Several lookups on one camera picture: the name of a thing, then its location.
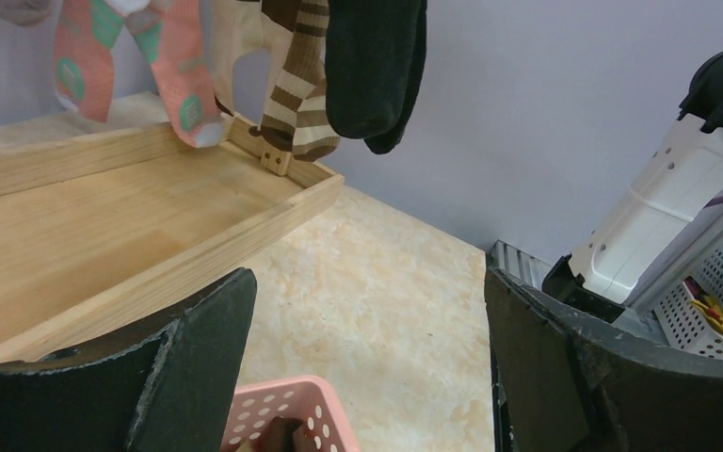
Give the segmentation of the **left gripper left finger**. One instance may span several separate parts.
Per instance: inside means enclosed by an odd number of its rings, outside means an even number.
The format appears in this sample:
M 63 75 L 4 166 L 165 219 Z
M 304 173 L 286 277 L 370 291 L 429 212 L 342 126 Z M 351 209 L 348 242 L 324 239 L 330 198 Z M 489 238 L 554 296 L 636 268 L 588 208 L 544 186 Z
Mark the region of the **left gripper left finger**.
M 257 295 L 240 267 L 124 327 L 0 363 L 0 451 L 217 451 Z

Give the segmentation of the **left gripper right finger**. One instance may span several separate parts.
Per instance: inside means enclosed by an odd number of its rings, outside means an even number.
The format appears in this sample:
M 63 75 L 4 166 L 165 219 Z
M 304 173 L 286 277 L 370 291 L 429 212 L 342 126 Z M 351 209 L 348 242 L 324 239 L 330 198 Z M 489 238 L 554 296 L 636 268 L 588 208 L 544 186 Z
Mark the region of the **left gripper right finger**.
M 723 361 L 660 346 L 498 269 L 496 376 L 521 451 L 723 451 Z

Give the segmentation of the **black sock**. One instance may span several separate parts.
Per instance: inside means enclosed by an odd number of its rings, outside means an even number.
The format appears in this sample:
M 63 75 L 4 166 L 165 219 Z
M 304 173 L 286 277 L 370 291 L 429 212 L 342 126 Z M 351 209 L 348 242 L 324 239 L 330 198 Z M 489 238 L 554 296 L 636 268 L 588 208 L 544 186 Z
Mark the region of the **black sock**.
M 329 2 L 326 111 L 340 136 L 377 137 L 401 119 L 424 4 Z
M 413 45 L 410 71 L 405 90 L 404 104 L 401 114 L 394 127 L 384 134 L 367 138 L 364 142 L 374 154 L 386 154 L 391 152 L 403 138 L 406 127 L 414 110 L 416 100 L 422 84 L 424 68 L 426 64 L 426 40 L 427 40 L 427 1 L 420 2 L 420 8 L 416 19 L 415 43 Z

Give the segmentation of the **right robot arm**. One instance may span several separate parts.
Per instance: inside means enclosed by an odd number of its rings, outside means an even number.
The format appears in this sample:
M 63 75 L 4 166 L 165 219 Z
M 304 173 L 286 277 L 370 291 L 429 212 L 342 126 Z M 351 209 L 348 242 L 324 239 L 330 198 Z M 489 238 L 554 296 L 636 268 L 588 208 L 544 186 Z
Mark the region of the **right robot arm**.
M 672 267 L 667 247 L 723 191 L 723 51 L 698 68 L 679 109 L 617 204 L 554 264 L 543 293 L 612 322 Z

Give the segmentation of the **striped socks in basket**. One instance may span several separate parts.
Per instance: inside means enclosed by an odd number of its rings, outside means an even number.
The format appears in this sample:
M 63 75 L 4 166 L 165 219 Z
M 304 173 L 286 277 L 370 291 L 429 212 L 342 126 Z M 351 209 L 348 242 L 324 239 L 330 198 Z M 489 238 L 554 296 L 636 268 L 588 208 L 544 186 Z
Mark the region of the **striped socks in basket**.
M 246 440 L 236 452 L 318 452 L 304 423 L 295 418 L 274 418 L 256 440 Z

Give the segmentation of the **pink plastic basket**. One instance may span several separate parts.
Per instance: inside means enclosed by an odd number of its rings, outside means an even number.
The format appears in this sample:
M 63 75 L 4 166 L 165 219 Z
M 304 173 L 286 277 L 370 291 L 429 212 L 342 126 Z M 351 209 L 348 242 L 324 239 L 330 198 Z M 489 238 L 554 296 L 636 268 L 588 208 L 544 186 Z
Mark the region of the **pink plastic basket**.
M 297 419 L 318 451 L 358 451 L 359 443 L 333 387 L 314 375 L 236 387 L 220 449 L 260 449 L 276 418 Z

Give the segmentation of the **wooden rack stand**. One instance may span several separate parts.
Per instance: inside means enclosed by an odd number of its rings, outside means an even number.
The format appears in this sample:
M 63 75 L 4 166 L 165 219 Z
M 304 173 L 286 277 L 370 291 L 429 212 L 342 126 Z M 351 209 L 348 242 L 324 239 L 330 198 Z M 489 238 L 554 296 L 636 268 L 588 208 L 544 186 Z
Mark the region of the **wooden rack stand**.
M 105 124 L 0 126 L 0 363 L 162 310 L 335 202 L 340 174 L 278 153 L 243 117 L 226 127 L 192 149 L 147 92 Z

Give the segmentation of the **pink sock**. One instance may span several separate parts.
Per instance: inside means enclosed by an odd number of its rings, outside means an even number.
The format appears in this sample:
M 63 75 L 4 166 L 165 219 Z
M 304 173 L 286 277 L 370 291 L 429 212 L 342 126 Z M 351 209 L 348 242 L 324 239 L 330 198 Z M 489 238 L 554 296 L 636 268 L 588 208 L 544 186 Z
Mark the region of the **pink sock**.
M 68 110 L 107 121 L 113 98 L 112 48 L 124 17 L 103 0 L 64 1 L 53 43 L 56 97 Z
M 149 63 L 177 137 L 193 148 L 217 145 L 224 124 L 202 42 L 200 3 L 127 1 L 125 25 Z

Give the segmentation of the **cream brown wide-striped sock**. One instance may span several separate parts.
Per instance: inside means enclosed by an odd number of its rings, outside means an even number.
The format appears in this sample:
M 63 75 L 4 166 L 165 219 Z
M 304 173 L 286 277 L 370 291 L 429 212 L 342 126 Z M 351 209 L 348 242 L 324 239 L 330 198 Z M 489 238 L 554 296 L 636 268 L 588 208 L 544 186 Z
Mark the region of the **cream brown wide-striped sock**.
M 270 55 L 265 95 L 272 93 L 294 36 L 300 5 L 297 0 L 212 2 L 210 74 L 222 112 L 234 114 L 234 63 L 260 49 Z

